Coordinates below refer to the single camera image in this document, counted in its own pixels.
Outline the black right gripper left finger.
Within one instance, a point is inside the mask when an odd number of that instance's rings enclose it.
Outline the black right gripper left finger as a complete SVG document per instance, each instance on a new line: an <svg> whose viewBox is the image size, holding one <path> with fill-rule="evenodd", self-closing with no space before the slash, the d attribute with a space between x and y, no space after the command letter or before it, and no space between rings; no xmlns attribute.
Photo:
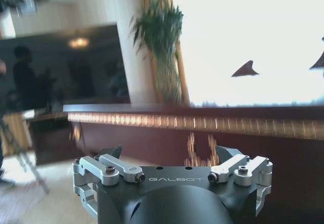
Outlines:
<svg viewBox="0 0 324 224"><path fill-rule="evenodd" d="M97 208L98 204L94 193L96 184L101 182L104 186L115 186L119 178L130 183L143 183L144 172L140 166L124 162L117 157L121 152L119 146L111 154L85 156L77 158L72 163L73 191L80 197L84 208Z"/></svg>

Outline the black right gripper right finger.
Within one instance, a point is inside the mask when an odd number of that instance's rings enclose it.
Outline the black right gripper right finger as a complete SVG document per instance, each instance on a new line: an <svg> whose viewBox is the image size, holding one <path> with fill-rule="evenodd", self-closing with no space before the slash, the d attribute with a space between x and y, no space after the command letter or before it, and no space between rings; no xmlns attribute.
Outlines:
<svg viewBox="0 0 324 224"><path fill-rule="evenodd" d="M225 183L233 176L234 183L239 187L256 184L256 213L260 213L265 197L271 193L273 163L261 156L251 159L234 148L217 146L216 153L220 164L211 166L209 182Z"/></svg>

